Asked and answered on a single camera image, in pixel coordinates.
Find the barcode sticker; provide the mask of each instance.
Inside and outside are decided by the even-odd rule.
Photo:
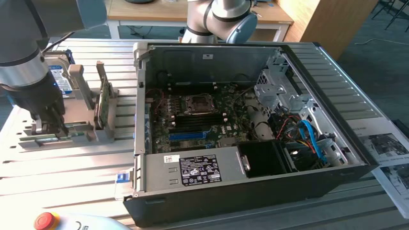
[[[180,155],[164,156],[165,163],[178,162]]]

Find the power supply label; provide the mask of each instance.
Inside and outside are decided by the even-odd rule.
[[[221,181],[216,155],[180,158],[178,164],[184,186]]]

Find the gray floor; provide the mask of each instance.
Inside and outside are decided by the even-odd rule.
[[[354,45],[370,38],[409,42],[409,32],[404,30],[409,24],[397,19],[388,31],[384,30],[392,16],[381,12],[374,20],[372,15],[357,32],[350,45],[338,59],[338,63],[356,83],[373,99],[390,119],[400,119],[409,126],[409,46],[373,41],[366,45]],[[148,39],[176,39],[181,36],[178,27],[134,28]],[[120,37],[141,38],[130,35],[130,29],[120,28]],[[100,26],[89,31],[80,31],[73,38],[109,38],[108,27]],[[0,127],[11,111],[5,97],[0,96]]]

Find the wooden table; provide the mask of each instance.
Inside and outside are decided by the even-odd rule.
[[[108,11],[108,27],[111,38],[119,39],[119,26],[174,26],[185,27],[188,19],[188,1],[166,2],[156,0],[148,4],[132,4],[125,0],[105,0]],[[276,3],[260,2],[252,7],[258,16],[257,29],[276,30],[273,41],[281,42],[289,25],[293,23],[292,18]]]

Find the white sticker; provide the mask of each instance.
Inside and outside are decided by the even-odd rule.
[[[165,163],[178,162],[180,155],[164,156]]]
[[[48,66],[48,68],[51,70],[52,76],[61,90],[63,97],[67,98],[68,97],[67,94],[72,93],[72,87],[69,84],[69,80],[65,77],[63,77],[64,73],[63,66]]]
[[[204,54],[204,60],[205,59],[213,59],[213,54]]]

